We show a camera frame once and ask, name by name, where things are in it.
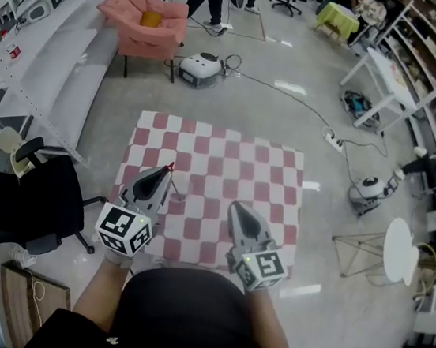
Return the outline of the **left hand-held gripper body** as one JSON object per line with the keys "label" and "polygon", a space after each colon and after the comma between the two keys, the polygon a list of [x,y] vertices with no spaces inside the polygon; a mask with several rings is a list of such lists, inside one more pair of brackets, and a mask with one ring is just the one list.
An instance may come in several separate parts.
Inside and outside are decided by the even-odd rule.
{"label": "left hand-held gripper body", "polygon": [[159,209],[156,202],[132,202],[118,196],[103,206],[95,224],[96,236],[116,254],[134,256],[155,237]]}

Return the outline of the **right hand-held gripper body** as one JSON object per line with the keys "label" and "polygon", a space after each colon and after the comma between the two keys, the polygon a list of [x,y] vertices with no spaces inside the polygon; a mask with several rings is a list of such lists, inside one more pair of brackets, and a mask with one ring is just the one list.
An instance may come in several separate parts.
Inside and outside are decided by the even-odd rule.
{"label": "right hand-held gripper body", "polygon": [[226,255],[231,274],[236,274],[246,292],[265,290],[288,277],[282,250],[274,241],[253,247],[234,245]]}

